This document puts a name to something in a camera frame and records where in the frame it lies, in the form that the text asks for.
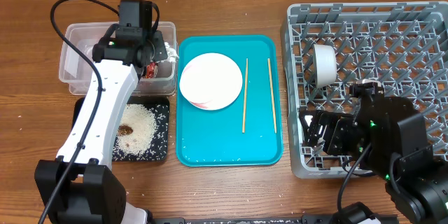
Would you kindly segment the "red snack wrapper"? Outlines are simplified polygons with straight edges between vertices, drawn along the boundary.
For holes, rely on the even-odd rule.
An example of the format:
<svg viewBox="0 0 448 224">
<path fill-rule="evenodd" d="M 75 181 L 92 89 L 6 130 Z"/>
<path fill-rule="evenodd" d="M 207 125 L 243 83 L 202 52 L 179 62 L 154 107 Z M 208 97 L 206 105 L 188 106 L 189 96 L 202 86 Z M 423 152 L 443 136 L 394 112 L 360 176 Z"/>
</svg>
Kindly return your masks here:
<svg viewBox="0 0 448 224">
<path fill-rule="evenodd" d="M 154 78 L 157 76 L 157 72 L 158 72 L 158 63 L 151 62 L 149 65 L 146 66 L 144 78 Z"/>
</svg>

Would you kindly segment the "white napkin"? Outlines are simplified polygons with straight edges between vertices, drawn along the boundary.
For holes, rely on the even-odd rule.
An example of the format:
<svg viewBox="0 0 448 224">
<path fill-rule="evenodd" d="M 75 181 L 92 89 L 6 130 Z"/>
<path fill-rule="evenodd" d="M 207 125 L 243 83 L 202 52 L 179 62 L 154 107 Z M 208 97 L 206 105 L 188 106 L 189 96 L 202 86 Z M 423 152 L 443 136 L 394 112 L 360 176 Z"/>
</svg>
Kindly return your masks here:
<svg viewBox="0 0 448 224">
<path fill-rule="evenodd" d="M 164 45 L 167 51 L 167 61 L 171 63 L 177 62 L 179 60 L 177 51 L 173 47 L 171 47 L 168 42 L 165 42 Z"/>
</svg>

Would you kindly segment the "grey bowl with food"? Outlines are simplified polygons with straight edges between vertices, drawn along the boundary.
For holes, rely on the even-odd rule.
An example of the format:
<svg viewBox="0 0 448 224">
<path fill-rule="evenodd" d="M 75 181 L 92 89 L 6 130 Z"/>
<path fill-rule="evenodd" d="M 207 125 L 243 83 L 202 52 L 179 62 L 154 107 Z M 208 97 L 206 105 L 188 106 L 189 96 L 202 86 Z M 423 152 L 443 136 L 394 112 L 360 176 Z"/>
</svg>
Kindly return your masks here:
<svg viewBox="0 0 448 224">
<path fill-rule="evenodd" d="M 313 64 L 317 88 L 333 84 L 336 81 L 337 62 L 332 46 L 314 44 Z"/>
</svg>

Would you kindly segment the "pink plate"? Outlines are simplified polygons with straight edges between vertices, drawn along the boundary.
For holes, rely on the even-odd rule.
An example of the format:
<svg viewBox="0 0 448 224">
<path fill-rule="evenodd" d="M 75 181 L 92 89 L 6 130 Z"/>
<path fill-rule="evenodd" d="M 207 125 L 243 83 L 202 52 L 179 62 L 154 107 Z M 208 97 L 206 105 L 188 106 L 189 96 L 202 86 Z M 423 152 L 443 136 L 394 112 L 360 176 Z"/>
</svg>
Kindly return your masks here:
<svg viewBox="0 0 448 224">
<path fill-rule="evenodd" d="M 213 85 L 212 100 L 199 104 L 184 98 L 193 106 L 208 111 L 224 109 L 231 105 L 240 95 L 243 85 L 242 71 L 237 63 L 230 57 L 217 52 L 208 52 L 196 57 L 211 60 L 218 66 L 218 75 Z"/>
</svg>

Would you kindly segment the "wooden chopstick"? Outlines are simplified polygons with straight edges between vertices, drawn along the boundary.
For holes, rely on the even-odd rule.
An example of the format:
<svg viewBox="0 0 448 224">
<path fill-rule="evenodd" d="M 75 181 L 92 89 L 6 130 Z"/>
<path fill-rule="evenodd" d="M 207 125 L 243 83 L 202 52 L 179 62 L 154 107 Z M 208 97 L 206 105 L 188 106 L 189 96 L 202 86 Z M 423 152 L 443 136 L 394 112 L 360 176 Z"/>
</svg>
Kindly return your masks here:
<svg viewBox="0 0 448 224">
<path fill-rule="evenodd" d="M 244 103 L 243 103 L 243 116 L 242 116 L 242 133 L 246 132 L 246 100 L 247 100 L 247 87 L 248 87 L 248 74 L 249 74 L 249 59 L 246 58 L 245 76 L 244 76 Z"/>
<path fill-rule="evenodd" d="M 273 118 L 273 126 L 274 133 L 277 133 L 277 115 L 275 109 L 275 100 L 274 100 L 274 88 L 273 88 L 273 79 L 272 79 L 272 65 L 270 58 L 267 58 L 267 67 L 269 74 L 269 88 L 270 88 L 270 96 L 271 96 L 271 104 L 272 104 L 272 118 Z"/>
</svg>

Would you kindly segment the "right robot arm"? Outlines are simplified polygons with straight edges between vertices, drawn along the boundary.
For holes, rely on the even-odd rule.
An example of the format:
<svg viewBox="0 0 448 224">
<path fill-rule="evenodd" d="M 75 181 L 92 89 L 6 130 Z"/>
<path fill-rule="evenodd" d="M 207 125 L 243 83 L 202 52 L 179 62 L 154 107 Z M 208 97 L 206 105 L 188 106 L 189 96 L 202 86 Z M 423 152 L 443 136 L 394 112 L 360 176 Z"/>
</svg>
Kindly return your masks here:
<svg viewBox="0 0 448 224">
<path fill-rule="evenodd" d="M 353 114 L 300 110 L 306 145 L 348 156 L 344 185 L 358 167 L 383 178 L 411 223 L 446 223 L 447 162 L 434 156 L 424 115 L 406 97 L 387 97 L 375 80 L 350 84 L 349 94 L 360 102 Z"/>
</svg>

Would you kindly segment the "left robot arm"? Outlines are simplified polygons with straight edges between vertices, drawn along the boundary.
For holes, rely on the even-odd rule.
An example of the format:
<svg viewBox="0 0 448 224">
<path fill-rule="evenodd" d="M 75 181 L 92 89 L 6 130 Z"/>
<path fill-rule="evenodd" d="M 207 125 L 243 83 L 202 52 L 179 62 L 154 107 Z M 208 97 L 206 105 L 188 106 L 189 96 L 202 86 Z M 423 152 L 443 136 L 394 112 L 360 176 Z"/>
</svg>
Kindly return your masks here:
<svg viewBox="0 0 448 224">
<path fill-rule="evenodd" d="M 156 3 L 121 0 L 113 23 L 87 57 L 54 30 L 92 69 L 87 94 L 54 160 L 39 160 L 34 172 L 44 209 L 43 223 L 154 223 L 147 209 L 127 202 L 125 187 L 111 171 L 123 112 L 151 62 L 167 59 Z"/>
</svg>

